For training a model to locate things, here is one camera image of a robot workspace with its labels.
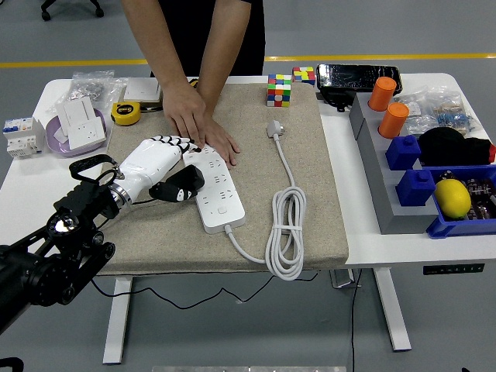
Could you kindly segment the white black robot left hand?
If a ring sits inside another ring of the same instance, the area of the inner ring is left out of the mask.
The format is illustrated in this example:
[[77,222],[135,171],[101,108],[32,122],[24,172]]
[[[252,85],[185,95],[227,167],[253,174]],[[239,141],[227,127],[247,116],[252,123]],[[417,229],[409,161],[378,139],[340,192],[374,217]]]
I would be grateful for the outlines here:
[[122,177],[110,186],[118,206],[135,203],[144,190],[151,198],[166,202],[182,202],[196,196],[205,184],[203,174],[196,166],[186,166],[164,179],[189,151],[200,151],[189,138],[155,136],[145,139],[121,163]]

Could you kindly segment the person's right hand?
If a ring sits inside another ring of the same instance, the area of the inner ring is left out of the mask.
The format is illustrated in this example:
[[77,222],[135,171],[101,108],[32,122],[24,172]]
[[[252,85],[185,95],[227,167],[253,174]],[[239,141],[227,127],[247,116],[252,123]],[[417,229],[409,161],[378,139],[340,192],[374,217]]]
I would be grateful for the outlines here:
[[166,120],[174,133],[205,145],[205,103],[187,80],[160,81]]

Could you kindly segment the person's left hand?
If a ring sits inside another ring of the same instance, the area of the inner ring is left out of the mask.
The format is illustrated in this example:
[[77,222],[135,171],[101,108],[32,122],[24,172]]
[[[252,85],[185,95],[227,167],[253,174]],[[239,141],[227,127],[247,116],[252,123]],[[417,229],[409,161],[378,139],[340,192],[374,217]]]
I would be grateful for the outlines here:
[[209,114],[204,115],[203,122],[202,143],[213,147],[226,166],[232,169],[236,166],[236,155],[240,153],[238,144]]

